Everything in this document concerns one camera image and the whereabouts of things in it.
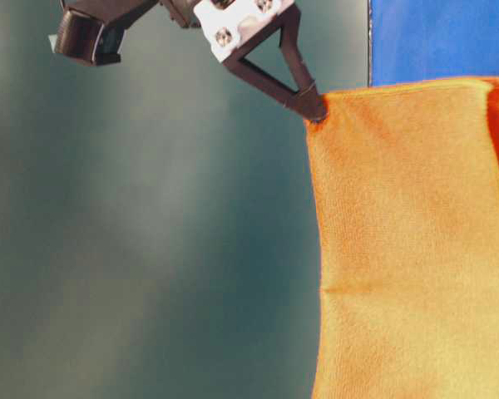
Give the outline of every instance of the gray-green background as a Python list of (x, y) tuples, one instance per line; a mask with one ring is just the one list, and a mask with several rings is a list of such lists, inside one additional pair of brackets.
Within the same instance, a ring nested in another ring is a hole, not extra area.
[[(366, 2), (298, 5), (320, 90), (365, 86)], [(309, 398), (301, 119), (161, 7), (101, 69), (51, 54), (60, 19), (0, 0), (0, 399)], [(251, 58), (286, 76), (276, 44)]]

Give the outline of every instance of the blue backdrop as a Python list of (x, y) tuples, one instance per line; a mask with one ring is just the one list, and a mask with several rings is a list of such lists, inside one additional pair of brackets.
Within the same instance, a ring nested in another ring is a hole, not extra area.
[(499, 76), (499, 0), (372, 0), (374, 86)]

